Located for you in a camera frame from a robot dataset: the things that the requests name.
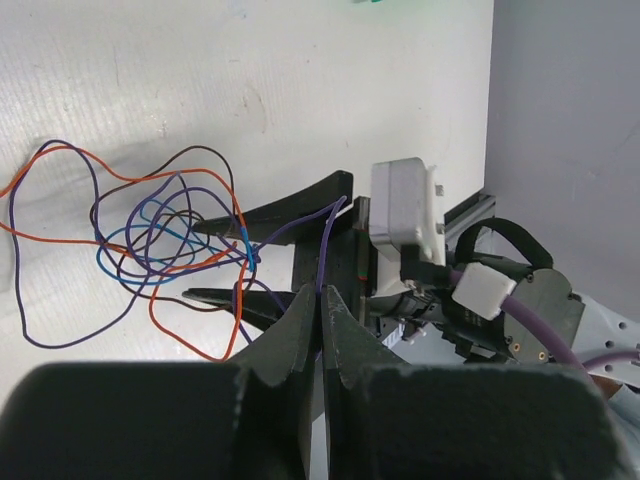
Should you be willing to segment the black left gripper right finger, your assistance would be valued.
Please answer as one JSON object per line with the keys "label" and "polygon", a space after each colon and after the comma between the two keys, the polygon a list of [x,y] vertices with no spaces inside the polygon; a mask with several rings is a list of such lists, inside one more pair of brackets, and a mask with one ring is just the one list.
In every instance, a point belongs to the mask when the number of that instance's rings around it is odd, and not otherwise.
{"label": "black left gripper right finger", "polygon": [[635,479],[623,435],[575,368],[412,365],[321,296],[332,479]]}

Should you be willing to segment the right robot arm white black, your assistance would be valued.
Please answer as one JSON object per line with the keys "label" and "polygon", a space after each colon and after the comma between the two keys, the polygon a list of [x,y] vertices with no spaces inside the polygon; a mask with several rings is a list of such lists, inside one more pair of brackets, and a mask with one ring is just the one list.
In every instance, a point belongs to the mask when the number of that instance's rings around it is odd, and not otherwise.
{"label": "right robot arm white black", "polygon": [[472,362],[574,365],[618,384],[639,383],[639,325],[577,293],[523,227],[487,212],[488,199],[441,211],[436,171],[417,158],[374,165],[354,197],[337,171],[281,200],[201,220],[195,231],[242,239],[253,252],[292,246],[292,283],[337,295],[350,328],[391,348],[434,327]]}

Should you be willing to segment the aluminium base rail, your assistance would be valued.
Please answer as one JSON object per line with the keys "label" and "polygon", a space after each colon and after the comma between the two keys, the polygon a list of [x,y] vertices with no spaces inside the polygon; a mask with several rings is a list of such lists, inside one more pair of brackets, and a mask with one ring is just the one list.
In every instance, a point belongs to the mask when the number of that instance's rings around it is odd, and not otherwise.
{"label": "aluminium base rail", "polygon": [[496,197],[476,193],[444,215],[445,241],[449,247],[455,245],[459,236],[480,220],[495,216]]}

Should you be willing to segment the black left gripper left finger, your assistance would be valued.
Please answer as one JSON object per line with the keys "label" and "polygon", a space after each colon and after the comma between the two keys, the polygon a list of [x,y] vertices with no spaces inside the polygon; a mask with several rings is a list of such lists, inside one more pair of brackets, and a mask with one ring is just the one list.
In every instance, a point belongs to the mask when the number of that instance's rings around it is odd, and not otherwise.
{"label": "black left gripper left finger", "polygon": [[5,479],[305,479],[316,293],[224,363],[53,363],[1,415]]}

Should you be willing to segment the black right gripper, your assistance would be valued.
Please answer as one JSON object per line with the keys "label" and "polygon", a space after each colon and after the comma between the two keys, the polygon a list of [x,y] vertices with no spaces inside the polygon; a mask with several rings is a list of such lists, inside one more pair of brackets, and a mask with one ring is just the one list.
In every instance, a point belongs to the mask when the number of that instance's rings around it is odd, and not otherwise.
{"label": "black right gripper", "polygon": [[297,296],[296,291],[313,283],[319,268],[319,256],[325,254],[324,283],[338,290],[352,316],[362,325],[375,325],[368,299],[376,292],[378,254],[368,234],[370,199],[356,198],[333,223],[328,244],[321,245],[328,216],[296,225],[269,240],[280,227],[328,207],[340,197],[346,203],[353,199],[352,173],[337,170],[324,179],[294,194],[243,213],[248,239],[252,243],[289,245],[295,241],[292,291],[276,291],[259,282],[259,289],[243,290],[191,287],[182,295],[188,300],[221,308],[233,315],[240,313],[244,324],[260,330],[266,337],[255,337],[250,343],[260,345],[297,345],[300,325],[291,322],[287,310]]}

